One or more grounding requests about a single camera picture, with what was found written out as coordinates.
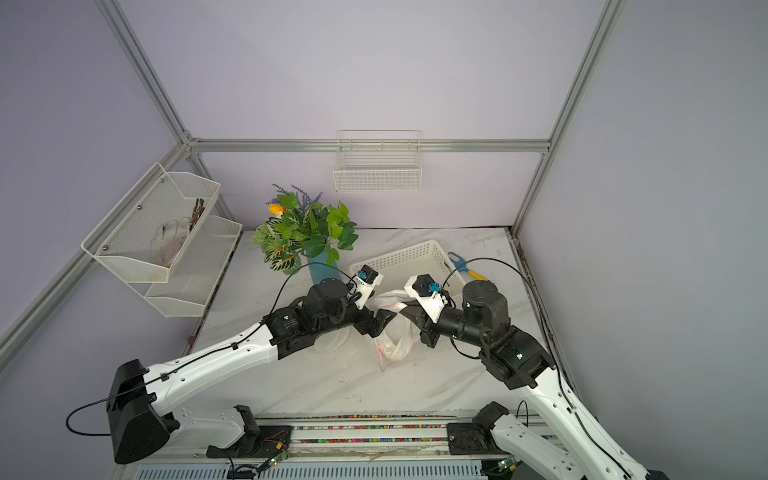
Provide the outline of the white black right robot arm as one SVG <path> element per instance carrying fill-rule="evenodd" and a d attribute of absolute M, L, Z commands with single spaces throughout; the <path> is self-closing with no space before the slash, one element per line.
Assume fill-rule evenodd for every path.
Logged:
<path fill-rule="evenodd" d="M 553 356 L 511 323 L 506 298 L 490 281 L 472 281 L 455 307 L 440 285 L 424 274 L 411 277 L 401 315 L 420 329 L 428 346 L 445 336 L 478 347 L 485 369 L 533 408 L 559 446 L 491 402 L 475 417 L 475 429 L 491 443 L 546 479 L 663 479 L 635 460 L 607 433 L 567 385 Z"/>

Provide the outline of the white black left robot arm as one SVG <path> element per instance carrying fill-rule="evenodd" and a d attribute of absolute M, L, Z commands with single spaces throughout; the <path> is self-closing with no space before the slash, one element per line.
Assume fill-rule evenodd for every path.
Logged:
<path fill-rule="evenodd" d="M 225 379 L 286 358 L 346 327 L 378 337 L 396 314 L 367 307 L 373 290 L 360 278 L 326 279 L 256 325 L 187 359 L 150 367 L 137 359 L 122 364 L 106 405 L 115 462 L 134 463 L 164 447 L 187 426 L 174 410 Z"/>

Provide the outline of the white mesh laundry bag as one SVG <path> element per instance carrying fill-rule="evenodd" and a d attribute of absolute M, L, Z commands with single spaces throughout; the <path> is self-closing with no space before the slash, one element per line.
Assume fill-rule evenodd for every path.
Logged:
<path fill-rule="evenodd" d="M 311 351 L 315 354 L 330 354 L 339 350 L 349 339 L 350 329 L 344 328 L 319 336 Z"/>

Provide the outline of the pink rimmed mesh laundry bag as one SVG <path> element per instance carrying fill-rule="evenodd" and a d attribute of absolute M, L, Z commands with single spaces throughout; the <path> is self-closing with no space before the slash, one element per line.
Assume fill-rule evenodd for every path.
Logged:
<path fill-rule="evenodd" d="M 373 338 L 381 371 L 385 371 L 390 364 L 404 360 L 411 353 L 414 342 L 418 338 L 416 326 L 399 314 L 399 311 L 406 306 L 406 302 L 410 300 L 404 289 L 396 289 L 376 295 L 366 303 L 374 313 L 379 309 L 398 313 L 383 333 Z"/>

